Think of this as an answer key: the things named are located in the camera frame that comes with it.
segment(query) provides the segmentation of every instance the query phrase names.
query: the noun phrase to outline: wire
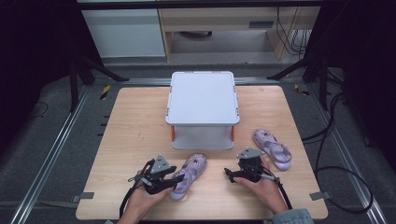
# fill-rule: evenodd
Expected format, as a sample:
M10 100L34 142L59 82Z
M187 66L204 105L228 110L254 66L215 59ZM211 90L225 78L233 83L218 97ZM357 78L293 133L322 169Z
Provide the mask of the wire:
M271 179L272 181L274 181L277 184L277 187L279 188L280 192L282 193L283 199L285 200L285 203L288 206L288 208L289 209L293 209L293 207L291 206L291 203L290 203L289 196L286 193L285 189L283 188L283 184L280 183L279 177L276 177L274 175L274 173L272 173L270 171L270 169L268 169L266 167L262 167L262 171L257 169L255 166L247 165L247 167L250 168L251 170L255 171L255 172L259 172L259 173L263 172L264 175L261 175L261 178Z
M293 21L295 20L296 14L297 14L297 8L296 11L294 13L293 16ZM283 35L286 37L286 40L283 40L282 36L279 33L279 26L282 30ZM305 53L305 49L306 49L306 43L307 43L307 33L308 30L303 30L303 36L301 39L301 42L299 45L296 44L296 40L298 42L298 34L299 31L294 31L291 43L288 40L288 35L286 34L285 28L282 25L282 22L280 21L280 17L279 17L279 7L276 8L276 33L277 36L279 37L280 41L283 43L283 47L286 49L286 51L288 52L288 54L290 55L298 55L299 59L301 59L301 55Z
M44 112L42 112L42 113L40 113L40 114L38 114L38 115L32 116L32 117L30 117L29 119L36 119L36 118L39 118L39 117L43 116L43 115L49 110L49 105L47 105L46 103L44 103L44 102L37 102L37 103L38 103L38 104L45 105L45 106L46 106L46 109L44 110Z
M143 166L143 169L140 171L140 174L136 175L135 177L132 177L132 178L128 179L128 182L134 181L134 185L130 189L128 189L128 192L125 194L125 197L122 200L122 203L120 205L120 218L123 215L123 211L125 209L125 205L128 202L128 200L131 197L131 195L134 193L134 191L137 188L143 186L143 185L138 185L139 181L140 181L140 178L137 179L137 177L142 177L144 175L144 173L146 172L146 169L148 168L148 166L150 166L150 169L151 169L151 166L154 164L154 162L155 162L154 159L151 160L151 161L146 162L146 164Z
M321 142L320 142L320 147L319 147L319 150L318 150L317 160L315 162L314 174L315 174L315 178L316 178L317 181L318 181L318 173L319 172L321 172L323 170L330 170L330 169L341 170L343 172L347 172L347 173L352 174L355 177L357 177L359 179L359 181L361 181L361 183L363 183L364 186L368 189L369 194L370 194L370 202L369 202L369 204L366 207L364 207L361 210L352 210L352 209L348 209L348 208L343 207L342 205L336 203L332 199L328 199L328 201L330 203L332 203L334 206L336 206L336 207L338 207L338 208L340 208L340 209L342 209L342 210L344 210L344 211L346 211L348 213L361 214L361 213L367 212L372 207L373 201L374 201L374 195L373 195L372 191L370 190L368 184L364 181L364 179L362 177L360 177L359 175L357 175L356 173L354 173L354 172L352 172L352 171L350 171L350 170L348 170L348 169L346 169L344 167L338 167L338 166L324 166L324 167L320 167L320 168L318 167L318 163L319 163L320 155L321 155L321 152L322 152L322 149L323 149L324 141L325 141L326 137L328 136L329 127L331 127L334 124L334 110L335 110L335 106L337 105L337 102L339 101L339 99L340 99L340 97L342 95L343 95L343 93L340 92L340 93L338 93L337 95L335 95L332 98L331 106L330 106L330 108L331 108L330 120L329 120L328 126L321 132L323 134L323 138L321 139ZM319 184L319 182L318 182L318 186L319 186L320 191L323 191L323 189L322 189L321 185Z
M332 126L332 129L331 129L331 130L327 133L327 135L324 137L324 139L326 139L326 138L332 133L332 130L333 130L333 129L334 129L334 125ZM319 140L316 140L316 141L304 143L304 145L314 144L314 143L320 142L320 141L322 141L322 140L323 140L323 138L320 138Z
M331 126L332 126L332 124L329 122L328 125L326 126L326 128L324 128L322 131L320 131L320 132L318 132L318 133L315 133L315 134L313 134L313 135L311 135L311 136L309 136L309 137L302 138L301 140L302 140L302 141L306 141L306 140L310 140L310 139L319 137L319 136L321 136L322 134L324 134L325 132L327 132L327 131L330 129Z

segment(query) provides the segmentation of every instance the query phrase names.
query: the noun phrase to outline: purple shoe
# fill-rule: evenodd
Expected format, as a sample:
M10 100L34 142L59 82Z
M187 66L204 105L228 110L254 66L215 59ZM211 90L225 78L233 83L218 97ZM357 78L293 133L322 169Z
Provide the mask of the purple shoe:
M291 153L289 149L276 141L276 138L267 130L259 129L254 132L253 140L281 171L290 168Z
M200 176L206 168L206 156L194 154L184 162L181 170L174 173L172 177L184 175L184 179L177 183L176 188L171 192L170 197L174 200L181 200L189 189L192 182Z

